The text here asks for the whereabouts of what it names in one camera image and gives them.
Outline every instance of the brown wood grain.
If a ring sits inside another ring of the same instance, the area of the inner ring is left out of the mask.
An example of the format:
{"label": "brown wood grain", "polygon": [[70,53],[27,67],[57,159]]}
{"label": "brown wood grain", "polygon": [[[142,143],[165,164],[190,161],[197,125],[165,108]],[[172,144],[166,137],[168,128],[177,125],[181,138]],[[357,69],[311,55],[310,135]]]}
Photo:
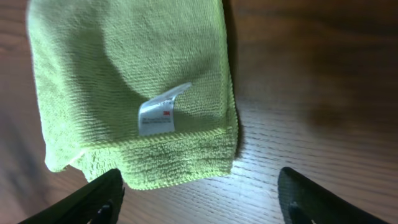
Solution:
{"label": "brown wood grain", "polygon": [[[120,223],[283,223],[290,166],[398,223],[398,2],[225,1],[241,123],[232,174],[126,191]],[[0,1],[0,223],[86,184],[44,165],[25,0]]]}

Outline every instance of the microfiber cloth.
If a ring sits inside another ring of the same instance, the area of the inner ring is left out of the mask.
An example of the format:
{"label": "microfiber cloth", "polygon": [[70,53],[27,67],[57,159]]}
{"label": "microfiber cloth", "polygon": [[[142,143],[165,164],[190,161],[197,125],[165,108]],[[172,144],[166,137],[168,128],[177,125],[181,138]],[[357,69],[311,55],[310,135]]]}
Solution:
{"label": "microfiber cloth", "polygon": [[[32,0],[45,163],[133,189],[231,172],[237,117],[221,0]],[[175,131],[139,135],[140,105],[183,83]]]}

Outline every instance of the tabletop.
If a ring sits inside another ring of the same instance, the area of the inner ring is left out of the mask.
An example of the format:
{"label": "tabletop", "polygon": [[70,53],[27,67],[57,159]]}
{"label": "tabletop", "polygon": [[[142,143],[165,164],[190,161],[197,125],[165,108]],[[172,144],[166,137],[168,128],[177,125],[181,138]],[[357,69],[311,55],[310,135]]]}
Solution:
{"label": "tabletop", "polygon": [[[0,223],[87,184],[51,173],[25,31],[26,0],[0,1]],[[232,173],[126,189],[120,223],[283,223],[289,166],[398,223],[398,2],[224,0],[239,114]]]}

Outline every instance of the folded cloth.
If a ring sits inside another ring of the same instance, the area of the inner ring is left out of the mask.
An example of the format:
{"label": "folded cloth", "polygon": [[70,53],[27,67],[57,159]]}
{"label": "folded cloth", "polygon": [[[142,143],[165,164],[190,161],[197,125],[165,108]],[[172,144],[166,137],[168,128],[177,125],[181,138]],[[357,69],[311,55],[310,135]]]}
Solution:
{"label": "folded cloth", "polygon": [[[53,172],[118,168],[134,189],[230,173],[237,118],[221,0],[32,0],[28,31]],[[143,102],[190,82],[172,133],[139,135]]]}

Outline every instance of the white tag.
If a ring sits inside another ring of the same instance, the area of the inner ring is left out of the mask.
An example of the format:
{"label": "white tag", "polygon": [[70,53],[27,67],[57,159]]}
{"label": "white tag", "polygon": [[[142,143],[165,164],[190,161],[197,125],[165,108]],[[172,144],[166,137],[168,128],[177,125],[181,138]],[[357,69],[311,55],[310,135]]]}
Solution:
{"label": "white tag", "polygon": [[175,131],[174,100],[191,86],[191,83],[179,85],[141,104],[138,112],[139,135],[146,136]]}

